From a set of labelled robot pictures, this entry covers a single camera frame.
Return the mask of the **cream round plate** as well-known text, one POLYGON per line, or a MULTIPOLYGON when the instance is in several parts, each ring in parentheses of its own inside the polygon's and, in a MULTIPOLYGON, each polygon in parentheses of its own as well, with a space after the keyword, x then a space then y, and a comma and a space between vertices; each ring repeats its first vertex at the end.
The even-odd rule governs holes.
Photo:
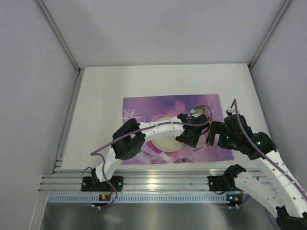
POLYGON ((184 147, 183 143, 176 140, 176 137, 164 137, 152 140, 153 145, 163 152, 176 152, 184 147))

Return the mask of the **small speckled glass cup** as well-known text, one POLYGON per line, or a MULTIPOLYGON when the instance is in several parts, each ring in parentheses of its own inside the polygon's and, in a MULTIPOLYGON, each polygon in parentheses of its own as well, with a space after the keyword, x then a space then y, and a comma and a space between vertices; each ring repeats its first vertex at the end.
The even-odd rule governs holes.
POLYGON ((201 115, 201 114, 206 114, 207 113, 207 108, 205 105, 197 105, 195 108, 195 113, 194 114, 198 114, 198 115, 201 115))

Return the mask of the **purple Elsa placemat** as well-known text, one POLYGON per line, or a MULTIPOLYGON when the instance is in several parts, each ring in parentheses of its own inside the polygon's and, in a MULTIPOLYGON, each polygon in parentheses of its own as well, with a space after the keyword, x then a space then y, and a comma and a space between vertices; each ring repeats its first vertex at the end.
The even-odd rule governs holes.
MULTIPOLYGON (((189 114, 197 105, 205 105, 206 116, 212 116, 214 121, 224 120, 220 97, 218 94, 203 95, 169 95, 152 97, 124 98, 123 122, 135 118, 138 122, 162 121, 178 114, 189 114)), ((166 163, 205 163, 216 161, 231 161, 234 156, 230 150, 222 149, 216 144, 206 144, 207 134, 200 136, 195 148, 184 145, 176 152, 163 152, 157 149, 151 141, 146 142, 141 153, 134 158, 124 161, 124 165, 150 165, 166 163)))

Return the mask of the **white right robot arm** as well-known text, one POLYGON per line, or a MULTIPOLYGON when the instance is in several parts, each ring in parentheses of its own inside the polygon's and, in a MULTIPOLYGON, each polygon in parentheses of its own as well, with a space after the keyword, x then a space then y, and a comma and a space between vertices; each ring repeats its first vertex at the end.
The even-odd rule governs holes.
POLYGON ((263 132, 253 133, 242 115, 228 115, 223 122, 212 121, 206 142, 246 155, 266 176, 267 188, 239 164, 229 166, 220 176, 209 176, 209 188, 219 195, 244 191, 261 204, 282 230, 307 228, 307 193, 283 162, 276 145, 263 132))

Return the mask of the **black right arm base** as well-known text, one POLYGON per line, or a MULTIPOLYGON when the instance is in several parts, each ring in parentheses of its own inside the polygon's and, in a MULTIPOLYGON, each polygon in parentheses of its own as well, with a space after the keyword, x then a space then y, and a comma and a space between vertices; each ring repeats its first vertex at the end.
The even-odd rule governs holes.
POLYGON ((221 176, 209 176, 208 177, 209 190, 222 195, 229 191, 238 191, 235 186, 234 180, 229 179, 224 175, 221 176))

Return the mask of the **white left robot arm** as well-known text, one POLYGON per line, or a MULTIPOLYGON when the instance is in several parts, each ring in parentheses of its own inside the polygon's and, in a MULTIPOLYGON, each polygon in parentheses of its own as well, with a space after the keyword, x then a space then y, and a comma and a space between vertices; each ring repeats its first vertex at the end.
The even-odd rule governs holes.
POLYGON ((209 119, 204 114, 179 114, 155 122, 129 119, 113 134, 111 142, 91 153, 91 156, 102 158, 102 163, 91 171, 92 181, 97 186, 110 180, 119 165, 139 154, 148 141, 174 137, 176 141, 194 148, 203 131, 209 127, 209 119))

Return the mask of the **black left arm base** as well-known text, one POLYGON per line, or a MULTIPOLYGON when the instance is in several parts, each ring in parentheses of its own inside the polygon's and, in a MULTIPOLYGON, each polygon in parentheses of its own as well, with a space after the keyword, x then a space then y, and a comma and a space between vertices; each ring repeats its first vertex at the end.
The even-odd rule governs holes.
POLYGON ((94 179, 91 176, 84 177, 82 179, 81 191, 82 192, 111 192, 111 191, 122 191, 123 188, 123 177, 113 176, 109 183, 99 182, 98 179, 94 179))

